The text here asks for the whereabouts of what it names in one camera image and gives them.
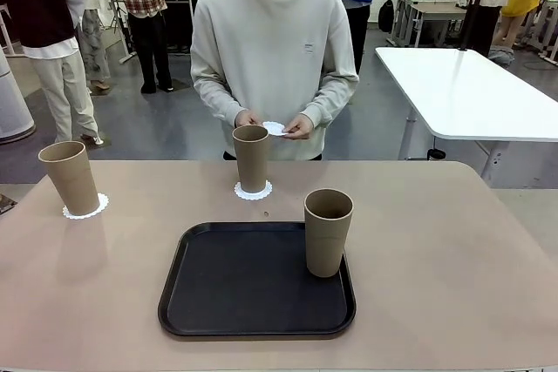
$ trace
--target black tray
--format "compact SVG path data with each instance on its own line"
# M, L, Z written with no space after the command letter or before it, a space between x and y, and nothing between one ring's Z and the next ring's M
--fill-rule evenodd
M207 223L180 239L159 320L180 336L324 337L356 309L344 257L328 279L306 268L303 223Z

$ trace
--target white paper doily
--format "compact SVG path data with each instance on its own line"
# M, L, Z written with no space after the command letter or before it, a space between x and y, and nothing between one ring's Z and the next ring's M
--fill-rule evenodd
M92 213L88 213L86 215L71 215L70 211L68 211L68 208L65 206L64 208L62 208L62 214L66 218L69 218L70 220L83 220L85 218L90 218L93 215L97 215L102 210L104 210L107 205L108 205L108 196L106 196L104 193L99 193L99 208L97 208Z
M239 198L242 198L243 200L262 200L263 198L265 198L271 193L272 189L273 186L269 183L269 180L265 181L265 187L263 188L263 190L261 192L256 192L256 193L244 192L241 188L241 182L238 182L235 185L236 195Z
M262 125L266 130L268 130L269 135L282 137L283 135L287 134L286 132L282 131L285 129L285 125L279 124L278 122L265 121Z

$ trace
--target hand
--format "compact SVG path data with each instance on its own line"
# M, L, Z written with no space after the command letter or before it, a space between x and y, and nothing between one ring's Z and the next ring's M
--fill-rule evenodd
M283 136L284 139L309 139L314 131L314 124L306 115L299 113L282 131L288 132Z
M262 121L251 110L245 109L238 112L235 118L235 127L244 125L261 125Z

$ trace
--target tan paper cup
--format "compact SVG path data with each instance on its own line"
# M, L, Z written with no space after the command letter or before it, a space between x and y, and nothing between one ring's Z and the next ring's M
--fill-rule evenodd
M38 154L46 172L72 215L87 215L99 207L97 187L85 145L64 141L49 145Z
M259 125L239 126L233 131L233 139L242 190L261 192L268 178L268 130Z
M349 195L335 189L318 189L304 200L306 266L315 276L337 273L352 217Z

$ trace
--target beige tabletop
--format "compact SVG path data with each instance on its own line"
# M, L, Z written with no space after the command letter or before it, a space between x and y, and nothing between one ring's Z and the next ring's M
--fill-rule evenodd
M273 192L233 193L235 163L95 161L109 207L61 215L48 179L0 218L0 366L52 371L526 369L558 364L558 271L459 163L273 163ZM331 186L356 210L357 315L328 341L188 342L157 305L179 238L205 221L301 220ZM215 298L227 298L217 294Z

